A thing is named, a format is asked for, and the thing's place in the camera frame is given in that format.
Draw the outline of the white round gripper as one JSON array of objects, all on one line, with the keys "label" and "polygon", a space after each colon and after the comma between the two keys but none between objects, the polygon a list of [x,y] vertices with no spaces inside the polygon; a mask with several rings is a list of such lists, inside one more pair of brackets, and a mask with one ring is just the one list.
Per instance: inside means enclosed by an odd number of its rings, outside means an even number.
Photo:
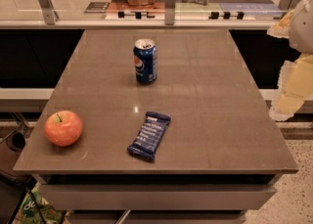
[{"label": "white round gripper", "polygon": [[294,62],[284,61],[269,111],[275,121],[286,121],[313,94],[313,0],[301,0],[270,26],[267,34],[289,38],[290,46],[301,53]]}]

